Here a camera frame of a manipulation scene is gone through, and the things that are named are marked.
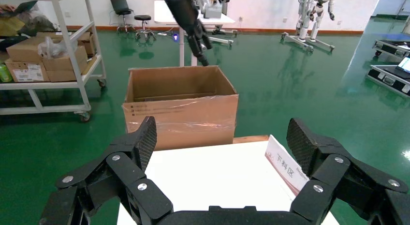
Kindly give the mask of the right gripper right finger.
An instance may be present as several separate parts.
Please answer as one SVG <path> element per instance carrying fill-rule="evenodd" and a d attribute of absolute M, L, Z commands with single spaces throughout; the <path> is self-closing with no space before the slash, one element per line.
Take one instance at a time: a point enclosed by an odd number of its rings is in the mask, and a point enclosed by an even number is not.
<path fill-rule="evenodd" d="M 287 144 L 308 182 L 290 211 L 311 225 L 321 224 L 336 200 L 347 203 L 370 225 L 410 222 L 408 185 L 354 158 L 336 139 L 311 131 L 292 118 Z"/>

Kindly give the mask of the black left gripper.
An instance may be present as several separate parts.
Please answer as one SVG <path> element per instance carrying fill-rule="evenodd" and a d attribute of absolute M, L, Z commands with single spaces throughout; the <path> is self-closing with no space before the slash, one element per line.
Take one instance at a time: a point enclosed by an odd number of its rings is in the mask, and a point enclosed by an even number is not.
<path fill-rule="evenodd" d="M 209 62 L 202 50 L 211 49 L 212 44 L 206 31 L 203 30 L 203 25 L 198 18 L 199 12 L 193 0 L 164 1 L 177 24 L 187 33 L 192 54 L 203 66 L 208 66 Z"/>

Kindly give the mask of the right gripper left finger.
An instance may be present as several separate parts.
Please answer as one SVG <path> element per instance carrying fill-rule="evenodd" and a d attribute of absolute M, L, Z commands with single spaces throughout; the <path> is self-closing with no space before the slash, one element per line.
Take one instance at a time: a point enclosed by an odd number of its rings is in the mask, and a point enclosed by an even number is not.
<path fill-rule="evenodd" d="M 105 202 L 118 198 L 137 224 L 157 225 L 174 210 L 145 173 L 156 143 L 156 121 L 147 116 L 135 132 L 117 137 L 96 159 L 61 176 L 39 224 L 88 225 Z"/>

